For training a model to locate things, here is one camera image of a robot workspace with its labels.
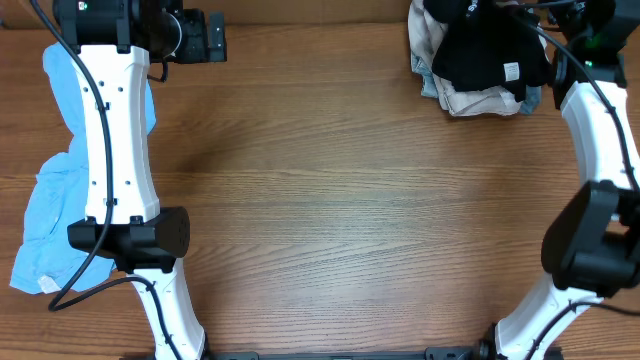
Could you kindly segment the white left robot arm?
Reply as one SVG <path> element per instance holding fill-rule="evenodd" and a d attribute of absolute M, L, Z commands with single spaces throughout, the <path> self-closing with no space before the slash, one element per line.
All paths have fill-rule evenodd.
<path fill-rule="evenodd" d="M 208 359 L 184 272 L 189 216 L 162 207 L 152 180 L 146 89 L 152 64 L 225 61 L 224 17 L 179 1 L 57 0 L 45 21 L 72 59 L 85 117 L 88 195 L 69 243 L 134 286 L 155 358 Z"/>

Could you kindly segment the black t-shirt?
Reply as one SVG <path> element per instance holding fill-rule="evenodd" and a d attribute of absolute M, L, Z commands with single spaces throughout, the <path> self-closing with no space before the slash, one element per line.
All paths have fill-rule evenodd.
<path fill-rule="evenodd" d="M 500 29 L 510 14 L 490 0 L 423 0 L 424 9 L 439 23 L 470 29 Z"/>

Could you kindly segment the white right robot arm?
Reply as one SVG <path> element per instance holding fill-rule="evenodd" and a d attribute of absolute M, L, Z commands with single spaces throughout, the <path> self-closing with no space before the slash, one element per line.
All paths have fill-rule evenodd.
<path fill-rule="evenodd" d="M 621 55 L 639 24 L 629 0 L 507 3 L 523 25 L 545 9 L 563 34 L 549 82 L 573 139 L 581 188 L 548 228 L 543 276 L 464 359 L 559 359 L 553 342 L 590 308 L 639 284 L 639 154 L 627 118 Z"/>

